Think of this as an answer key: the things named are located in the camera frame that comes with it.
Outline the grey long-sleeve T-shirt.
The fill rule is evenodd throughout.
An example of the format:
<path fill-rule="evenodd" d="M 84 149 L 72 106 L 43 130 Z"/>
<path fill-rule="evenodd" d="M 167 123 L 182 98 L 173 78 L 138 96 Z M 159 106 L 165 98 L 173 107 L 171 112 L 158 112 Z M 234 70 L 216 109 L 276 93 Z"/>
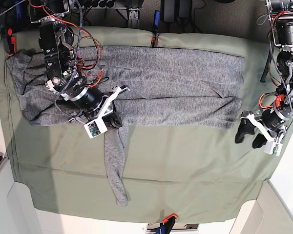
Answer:
<path fill-rule="evenodd" d="M 42 54 L 18 52 L 6 61 L 21 113 L 31 125 L 85 124 L 85 108 L 56 100 L 46 87 Z M 107 46 L 98 65 L 87 72 L 82 87 L 101 90 L 99 103 L 115 86 L 128 86 L 114 106 L 122 121 L 109 120 L 104 161 L 110 186 L 121 206 L 128 204 L 122 174 L 131 125 L 234 126 L 242 99 L 245 60 L 240 56 L 193 49 Z"/>

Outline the orange black clamp centre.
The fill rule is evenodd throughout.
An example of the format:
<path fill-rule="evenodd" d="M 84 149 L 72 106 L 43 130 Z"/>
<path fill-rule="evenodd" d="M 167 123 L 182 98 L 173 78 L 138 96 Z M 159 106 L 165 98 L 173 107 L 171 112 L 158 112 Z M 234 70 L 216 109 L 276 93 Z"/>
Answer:
<path fill-rule="evenodd" d="M 151 45 L 150 45 L 151 48 L 157 48 L 158 47 L 159 37 L 160 37 L 159 33 L 155 33 L 155 35 L 152 37 Z"/>

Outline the orange black clamp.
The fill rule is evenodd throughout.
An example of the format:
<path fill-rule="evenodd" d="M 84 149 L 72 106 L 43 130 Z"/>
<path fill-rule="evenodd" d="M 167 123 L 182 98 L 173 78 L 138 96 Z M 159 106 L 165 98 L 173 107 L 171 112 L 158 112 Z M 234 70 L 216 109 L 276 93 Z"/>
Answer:
<path fill-rule="evenodd" d="M 16 39 L 13 36 L 11 28 L 4 27 L 1 31 L 1 40 L 3 41 L 4 48 L 7 55 L 10 57 L 16 53 Z"/>
<path fill-rule="evenodd" d="M 169 234 L 176 222 L 178 215 L 171 214 L 167 216 L 163 221 L 160 223 L 160 227 L 157 230 L 157 234 Z"/>
<path fill-rule="evenodd" d="M 159 37 L 160 37 L 159 33 L 155 33 L 155 35 L 152 37 L 151 45 L 150 45 L 151 48 L 157 48 L 158 47 Z"/>

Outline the orange black clamp bottom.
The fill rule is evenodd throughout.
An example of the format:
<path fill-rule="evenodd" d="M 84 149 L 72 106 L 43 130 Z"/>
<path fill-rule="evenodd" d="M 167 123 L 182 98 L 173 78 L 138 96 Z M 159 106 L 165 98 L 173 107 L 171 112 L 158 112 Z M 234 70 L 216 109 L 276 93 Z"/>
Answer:
<path fill-rule="evenodd" d="M 160 223 L 160 227 L 157 230 L 157 234 L 169 234 L 176 222 L 178 215 L 171 214 L 167 216 L 163 221 Z"/>

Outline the orange black clamp left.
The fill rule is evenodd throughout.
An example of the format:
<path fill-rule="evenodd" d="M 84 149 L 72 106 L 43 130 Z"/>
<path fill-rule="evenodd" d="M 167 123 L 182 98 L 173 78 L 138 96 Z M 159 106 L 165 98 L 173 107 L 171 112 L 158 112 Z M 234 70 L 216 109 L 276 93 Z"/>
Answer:
<path fill-rule="evenodd" d="M 13 36 L 11 28 L 4 27 L 1 31 L 1 40 L 3 41 L 4 48 L 7 55 L 10 57 L 16 53 L 16 39 Z"/>

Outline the metal table bracket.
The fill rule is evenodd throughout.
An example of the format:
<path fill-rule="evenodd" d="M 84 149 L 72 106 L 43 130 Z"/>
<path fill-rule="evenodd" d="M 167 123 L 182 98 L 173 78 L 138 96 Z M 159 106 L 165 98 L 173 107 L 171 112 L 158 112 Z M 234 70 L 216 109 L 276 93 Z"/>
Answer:
<path fill-rule="evenodd" d="M 138 29 L 140 25 L 140 9 L 128 9 L 128 28 Z"/>

